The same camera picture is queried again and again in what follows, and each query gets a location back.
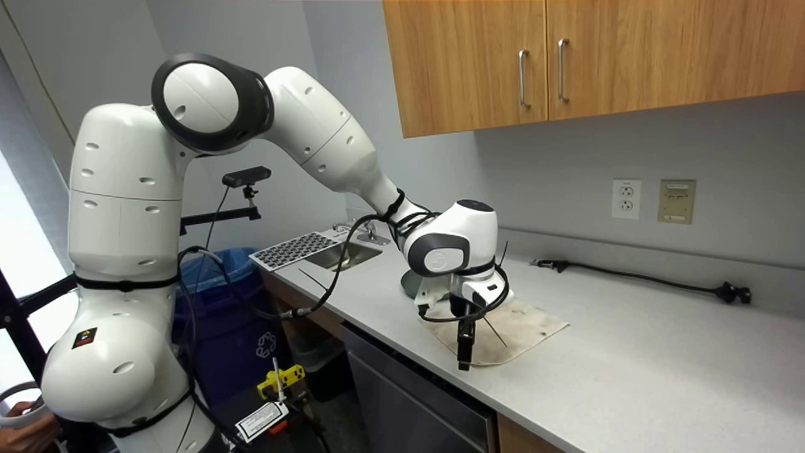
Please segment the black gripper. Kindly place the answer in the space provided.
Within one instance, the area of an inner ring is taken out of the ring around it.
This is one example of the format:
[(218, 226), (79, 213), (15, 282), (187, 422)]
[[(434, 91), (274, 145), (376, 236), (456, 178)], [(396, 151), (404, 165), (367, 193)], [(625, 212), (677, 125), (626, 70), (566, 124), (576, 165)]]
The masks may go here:
[(458, 369), (472, 369), (473, 362), (473, 320), (485, 318), (509, 294), (512, 285), (503, 270), (497, 270), (488, 279), (406, 275), (406, 296), (426, 323), (458, 323)]

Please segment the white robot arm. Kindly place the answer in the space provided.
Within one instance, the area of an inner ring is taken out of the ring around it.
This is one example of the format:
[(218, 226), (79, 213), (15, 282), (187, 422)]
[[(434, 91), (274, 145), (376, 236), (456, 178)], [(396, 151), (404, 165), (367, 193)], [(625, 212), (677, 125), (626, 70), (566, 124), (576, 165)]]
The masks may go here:
[(69, 177), (79, 311), (48, 352), (41, 391), (58, 418), (102, 428), (119, 453), (226, 453), (175, 352), (172, 324), (187, 168), (253, 138), (279, 145), (322, 187), (365, 198), (415, 275), (450, 282), (460, 364), (472, 362), (477, 320), (512, 296), (488, 203), (430, 212), (410, 202), (365, 129), (294, 66), (260, 76), (180, 53), (157, 68), (146, 105), (103, 104), (83, 115)]

